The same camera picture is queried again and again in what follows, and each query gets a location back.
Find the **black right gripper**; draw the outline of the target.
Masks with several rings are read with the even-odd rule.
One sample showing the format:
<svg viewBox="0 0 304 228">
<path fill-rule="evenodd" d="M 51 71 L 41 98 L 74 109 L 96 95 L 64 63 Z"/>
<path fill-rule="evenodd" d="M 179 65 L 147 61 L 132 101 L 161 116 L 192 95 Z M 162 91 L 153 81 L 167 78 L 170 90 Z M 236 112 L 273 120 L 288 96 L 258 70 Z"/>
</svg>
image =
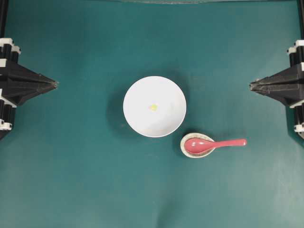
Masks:
<svg viewBox="0 0 304 228">
<path fill-rule="evenodd" d="M 251 91 L 268 96 L 294 112 L 294 132 L 304 138 L 304 41 L 297 40 L 287 50 L 290 68 L 249 84 Z"/>
</svg>

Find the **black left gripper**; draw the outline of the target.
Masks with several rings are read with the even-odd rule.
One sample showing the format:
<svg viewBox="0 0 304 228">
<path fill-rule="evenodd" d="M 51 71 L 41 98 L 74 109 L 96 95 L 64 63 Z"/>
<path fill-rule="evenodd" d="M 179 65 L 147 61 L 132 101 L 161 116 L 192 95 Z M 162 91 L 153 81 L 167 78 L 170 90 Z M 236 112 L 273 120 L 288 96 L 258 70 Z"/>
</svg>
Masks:
<svg viewBox="0 0 304 228">
<path fill-rule="evenodd" d="M 15 124 L 17 106 L 29 99 L 57 89 L 57 81 L 35 73 L 19 64 L 20 47 L 11 38 L 0 39 L 0 139 L 3 140 Z M 12 80 L 47 83 L 37 88 L 8 88 Z"/>
</svg>

